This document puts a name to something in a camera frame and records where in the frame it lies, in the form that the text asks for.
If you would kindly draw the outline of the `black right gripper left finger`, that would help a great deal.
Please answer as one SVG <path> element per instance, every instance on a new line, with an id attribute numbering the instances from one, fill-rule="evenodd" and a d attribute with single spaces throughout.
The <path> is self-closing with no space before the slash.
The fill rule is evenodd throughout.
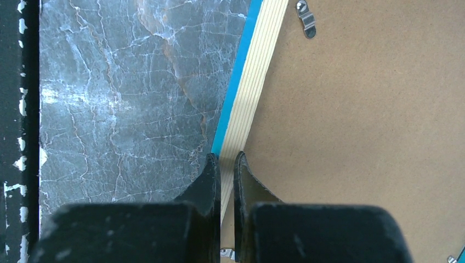
<path id="1" fill-rule="evenodd" d="M 215 154 L 206 155 L 202 173 L 174 200 L 191 207 L 186 262 L 220 262 L 221 175 Z"/>

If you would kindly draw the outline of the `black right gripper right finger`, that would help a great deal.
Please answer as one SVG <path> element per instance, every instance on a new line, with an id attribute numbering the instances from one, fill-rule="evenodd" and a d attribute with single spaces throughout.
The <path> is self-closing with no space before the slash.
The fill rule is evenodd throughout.
<path id="1" fill-rule="evenodd" d="M 233 184 L 235 261 L 246 262 L 247 249 L 254 243 L 254 231 L 250 229 L 253 225 L 249 222 L 253 206 L 260 202 L 282 200 L 253 175 L 243 151 L 235 159 Z"/>

